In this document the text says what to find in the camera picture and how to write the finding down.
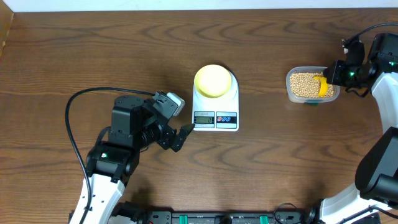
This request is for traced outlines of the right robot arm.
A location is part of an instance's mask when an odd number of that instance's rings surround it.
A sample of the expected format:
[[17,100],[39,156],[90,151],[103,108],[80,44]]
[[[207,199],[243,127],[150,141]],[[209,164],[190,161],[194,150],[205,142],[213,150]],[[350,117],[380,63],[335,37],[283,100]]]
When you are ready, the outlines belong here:
[[352,185],[323,199],[314,223],[354,223],[373,213],[397,215],[397,35],[377,34],[370,51],[364,51],[359,35],[343,41],[346,59],[324,69],[329,84],[346,92],[365,91],[377,103],[383,134],[363,157]]

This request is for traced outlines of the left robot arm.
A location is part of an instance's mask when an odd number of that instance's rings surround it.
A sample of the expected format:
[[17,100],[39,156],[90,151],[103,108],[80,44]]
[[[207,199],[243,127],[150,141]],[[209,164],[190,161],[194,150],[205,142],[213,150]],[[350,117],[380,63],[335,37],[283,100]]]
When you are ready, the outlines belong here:
[[143,100],[137,96],[115,99],[111,125],[99,133],[86,158],[86,177],[70,223],[107,223],[141,151],[157,143],[162,149],[181,150],[194,124],[173,129],[168,122],[184,107],[174,93],[157,92]]

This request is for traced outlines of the yellow measuring scoop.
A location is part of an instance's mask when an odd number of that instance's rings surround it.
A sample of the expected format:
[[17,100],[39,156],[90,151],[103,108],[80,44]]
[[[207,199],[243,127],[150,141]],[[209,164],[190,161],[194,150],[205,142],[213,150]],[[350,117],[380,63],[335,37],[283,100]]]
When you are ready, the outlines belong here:
[[320,82],[320,89],[318,92],[318,96],[324,96],[328,91],[328,84],[326,82],[327,79],[321,76],[315,76],[313,79],[318,80]]

